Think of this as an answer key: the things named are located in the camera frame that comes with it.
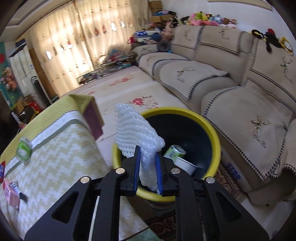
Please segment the white foam net wrap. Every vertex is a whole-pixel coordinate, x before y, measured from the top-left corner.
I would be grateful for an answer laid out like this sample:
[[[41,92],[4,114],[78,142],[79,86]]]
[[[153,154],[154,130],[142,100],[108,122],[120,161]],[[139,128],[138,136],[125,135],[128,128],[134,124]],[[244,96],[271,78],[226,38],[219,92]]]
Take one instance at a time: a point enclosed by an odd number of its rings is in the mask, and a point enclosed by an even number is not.
[[[136,146],[140,147],[139,179],[143,186],[158,192],[156,153],[165,146],[164,139],[131,105],[118,103],[115,105],[115,112],[117,148],[123,156],[130,158],[134,155]]]

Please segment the pink strawberry milk carton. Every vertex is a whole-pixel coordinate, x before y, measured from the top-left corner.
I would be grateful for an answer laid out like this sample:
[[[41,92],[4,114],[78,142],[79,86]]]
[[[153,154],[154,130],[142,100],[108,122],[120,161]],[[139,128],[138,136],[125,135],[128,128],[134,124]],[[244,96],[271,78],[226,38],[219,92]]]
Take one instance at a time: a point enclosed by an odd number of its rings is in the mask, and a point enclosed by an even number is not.
[[[8,205],[13,207],[15,210],[19,210],[20,199],[15,189],[10,186],[10,182],[4,179],[3,182],[4,196],[8,202]]]

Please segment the yellow rim trash bin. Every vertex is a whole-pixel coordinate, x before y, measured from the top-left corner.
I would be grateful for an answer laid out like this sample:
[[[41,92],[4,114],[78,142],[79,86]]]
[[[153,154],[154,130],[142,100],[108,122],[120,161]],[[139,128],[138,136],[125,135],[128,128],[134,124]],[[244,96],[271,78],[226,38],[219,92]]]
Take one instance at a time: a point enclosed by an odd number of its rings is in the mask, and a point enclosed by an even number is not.
[[[193,177],[213,177],[219,167],[221,145],[214,128],[203,117],[183,108],[164,107],[150,109],[142,115],[165,141],[160,151],[164,154],[171,145],[179,145],[185,151],[184,159],[201,167]],[[113,167],[119,168],[123,156],[114,141],[112,148]]]

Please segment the green white can in bin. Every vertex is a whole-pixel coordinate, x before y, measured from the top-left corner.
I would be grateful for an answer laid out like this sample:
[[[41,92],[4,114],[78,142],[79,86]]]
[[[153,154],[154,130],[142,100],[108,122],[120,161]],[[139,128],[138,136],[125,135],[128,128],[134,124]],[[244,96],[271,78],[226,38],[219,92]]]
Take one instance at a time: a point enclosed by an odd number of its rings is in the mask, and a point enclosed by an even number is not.
[[[173,161],[177,157],[185,156],[186,151],[179,145],[171,145],[169,149],[165,152],[164,157],[172,159]]]

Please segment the white cup in bin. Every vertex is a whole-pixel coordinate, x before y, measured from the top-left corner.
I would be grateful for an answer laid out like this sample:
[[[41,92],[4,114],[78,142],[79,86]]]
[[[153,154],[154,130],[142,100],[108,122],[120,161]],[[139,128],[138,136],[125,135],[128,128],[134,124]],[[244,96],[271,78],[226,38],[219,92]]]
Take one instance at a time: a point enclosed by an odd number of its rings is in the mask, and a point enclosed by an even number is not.
[[[189,175],[192,175],[197,169],[197,166],[179,156],[175,157],[174,164],[186,171]]]

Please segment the floral beige floor mat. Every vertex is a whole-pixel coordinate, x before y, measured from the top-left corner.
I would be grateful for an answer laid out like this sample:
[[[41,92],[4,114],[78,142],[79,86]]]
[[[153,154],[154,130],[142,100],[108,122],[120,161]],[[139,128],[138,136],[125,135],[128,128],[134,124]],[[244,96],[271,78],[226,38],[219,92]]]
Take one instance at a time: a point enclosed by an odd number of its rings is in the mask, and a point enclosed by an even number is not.
[[[96,143],[108,166],[112,165],[112,145],[116,132],[114,108],[117,103],[127,103],[139,113],[160,107],[187,108],[181,100],[135,66],[81,85],[69,94],[95,98],[104,121],[103,135]]]

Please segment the green patterned table cloth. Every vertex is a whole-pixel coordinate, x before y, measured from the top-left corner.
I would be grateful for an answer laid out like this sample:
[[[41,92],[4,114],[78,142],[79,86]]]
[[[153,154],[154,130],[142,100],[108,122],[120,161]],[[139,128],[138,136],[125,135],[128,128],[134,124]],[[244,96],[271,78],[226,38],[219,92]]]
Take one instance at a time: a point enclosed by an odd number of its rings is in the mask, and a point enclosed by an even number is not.
[[[93,96],[69,94],[36,116],[1,154],[1,161],[6,162],[5,178],[18,182],[28,197],[28,202],[21,202],[15,210],[1,195],[1,211],[19,237],[24,238],[81,177],[96,179],[110,171],[96,144],[102,126]],[[26,164],[16,157],[21,137],[32,143]]]

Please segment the cluttered glass low table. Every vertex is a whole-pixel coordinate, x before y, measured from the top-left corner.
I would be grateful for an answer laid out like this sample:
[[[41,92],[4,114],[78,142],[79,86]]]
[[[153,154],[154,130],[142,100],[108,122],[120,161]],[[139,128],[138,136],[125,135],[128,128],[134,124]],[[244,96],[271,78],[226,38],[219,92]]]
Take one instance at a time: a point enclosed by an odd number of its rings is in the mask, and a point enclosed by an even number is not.
[[[102,63],[99,68],[77,77],[77,83],[79,85],[87,84],[93,80],[110,75],[111,73],[129,68],[133,66],[134,63],[135,60],[132,55],[114,56],[113,58],[109,58],[104,63]]]

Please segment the green label plastic bottle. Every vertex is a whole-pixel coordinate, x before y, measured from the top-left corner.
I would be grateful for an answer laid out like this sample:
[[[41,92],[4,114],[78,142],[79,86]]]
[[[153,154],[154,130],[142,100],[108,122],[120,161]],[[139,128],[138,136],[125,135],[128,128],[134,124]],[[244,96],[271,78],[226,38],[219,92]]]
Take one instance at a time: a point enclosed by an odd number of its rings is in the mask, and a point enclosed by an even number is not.
[[[32,143],[26,137],[21,137],[17,149],[16,149],[16,157],[19,161],[26,164],[30,161],[32,154]]]

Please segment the beige covered sofa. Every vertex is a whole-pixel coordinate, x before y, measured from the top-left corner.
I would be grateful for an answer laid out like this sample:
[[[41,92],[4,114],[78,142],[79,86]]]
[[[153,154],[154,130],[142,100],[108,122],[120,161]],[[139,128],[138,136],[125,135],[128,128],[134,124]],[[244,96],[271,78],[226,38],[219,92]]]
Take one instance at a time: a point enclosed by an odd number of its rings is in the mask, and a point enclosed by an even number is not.
[[[295,57],[225,27],[178,26],[138,66],[217,131],[222,162],[254,204],[295,200]]]

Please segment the pile of plush toys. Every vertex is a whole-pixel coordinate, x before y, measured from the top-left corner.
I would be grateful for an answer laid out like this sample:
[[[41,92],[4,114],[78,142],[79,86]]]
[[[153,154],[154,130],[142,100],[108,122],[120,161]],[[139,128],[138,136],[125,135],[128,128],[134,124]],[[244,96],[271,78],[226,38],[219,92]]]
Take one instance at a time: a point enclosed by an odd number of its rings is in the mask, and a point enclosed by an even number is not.
[[[151,30],[135,32],[128,40],[131,49],[148,44],[158,44],[161,41],[170,42],[174,38],[178,26],[215,26],[236,29],[237,20],[223,18],[220,15],[205,14],[202,11],[190,16],[175,16],[166,22],[151,23]]]

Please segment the black tower fan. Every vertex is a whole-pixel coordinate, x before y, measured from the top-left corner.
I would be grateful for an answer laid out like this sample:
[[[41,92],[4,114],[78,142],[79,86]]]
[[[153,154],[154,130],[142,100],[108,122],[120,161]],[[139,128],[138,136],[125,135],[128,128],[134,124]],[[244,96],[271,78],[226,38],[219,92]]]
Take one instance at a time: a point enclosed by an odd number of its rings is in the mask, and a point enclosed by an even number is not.
[[[49,107],[52,104],[52,102],[48,94],[46,93],[46,90],[44,89],[43,85],[41,84],[41,82],[39,81],[36,75],[31,77],[31,82],[33,84],[34,89],[37,92],[37,95],[41,98],[41,101],[43,102],[43,104],[46,107]]]

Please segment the cream embroidered curtains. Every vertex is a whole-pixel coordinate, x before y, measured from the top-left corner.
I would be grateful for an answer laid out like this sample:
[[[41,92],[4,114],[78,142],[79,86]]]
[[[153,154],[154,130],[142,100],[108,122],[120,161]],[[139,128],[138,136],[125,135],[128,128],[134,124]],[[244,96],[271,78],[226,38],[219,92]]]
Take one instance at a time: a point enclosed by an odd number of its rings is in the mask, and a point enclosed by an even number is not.
[[[100,67],[113,49],[130,53],[128,40],[147,27],[147,1],[69,1],[26,32],[55,92],[78,87],[77,78]]]

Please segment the red tray with blue pack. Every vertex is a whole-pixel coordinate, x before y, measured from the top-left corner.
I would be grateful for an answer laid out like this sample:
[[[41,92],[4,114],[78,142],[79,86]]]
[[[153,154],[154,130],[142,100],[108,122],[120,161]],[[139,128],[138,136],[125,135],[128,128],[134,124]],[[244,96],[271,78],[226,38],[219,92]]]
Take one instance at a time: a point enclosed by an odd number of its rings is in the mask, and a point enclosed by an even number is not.
[[[4,181],[5,167],[6,167],[6,162],[2,161],[0,164],[0,183]]]

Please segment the stacked cardboard boxes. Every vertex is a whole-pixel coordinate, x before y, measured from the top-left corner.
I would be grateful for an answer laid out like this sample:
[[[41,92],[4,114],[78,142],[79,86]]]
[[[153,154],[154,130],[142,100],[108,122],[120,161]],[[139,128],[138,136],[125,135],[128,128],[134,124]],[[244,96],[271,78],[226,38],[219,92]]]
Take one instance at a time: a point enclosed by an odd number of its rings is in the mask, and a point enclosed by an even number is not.
[[[152,15],[152,23],[166,22],[176,16],[174,11],[163,9],[162,1],[149,1],[148,5]]]

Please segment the artificial flower decoration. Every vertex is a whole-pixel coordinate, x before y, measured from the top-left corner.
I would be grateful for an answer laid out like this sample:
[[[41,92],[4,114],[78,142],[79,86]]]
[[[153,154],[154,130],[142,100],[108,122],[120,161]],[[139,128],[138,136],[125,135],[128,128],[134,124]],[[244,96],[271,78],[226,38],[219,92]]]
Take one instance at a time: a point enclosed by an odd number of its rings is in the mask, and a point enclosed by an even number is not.
[[[10,67],[3,68],[1,83],[5,85],[7,90],[15,91],[17,89],[18,85]]]

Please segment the black plush toy on sofa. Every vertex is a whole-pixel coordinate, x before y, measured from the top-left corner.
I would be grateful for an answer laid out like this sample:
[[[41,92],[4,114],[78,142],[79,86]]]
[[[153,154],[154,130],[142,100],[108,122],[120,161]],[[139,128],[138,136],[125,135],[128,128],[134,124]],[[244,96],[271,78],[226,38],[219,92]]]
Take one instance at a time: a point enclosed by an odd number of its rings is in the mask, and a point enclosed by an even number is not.
[[[253,36],[257,37],[258,39],[265,41],[266,50],[269,53],[272,52],[271,45],[274,45],[274,47],[276,48],[280,48],[280,49],[282,48],[282,45],[280,44],[279,39],[276,37],[272,29],[268,29],[265,34],[256,29],[252,30],[251,33]]]

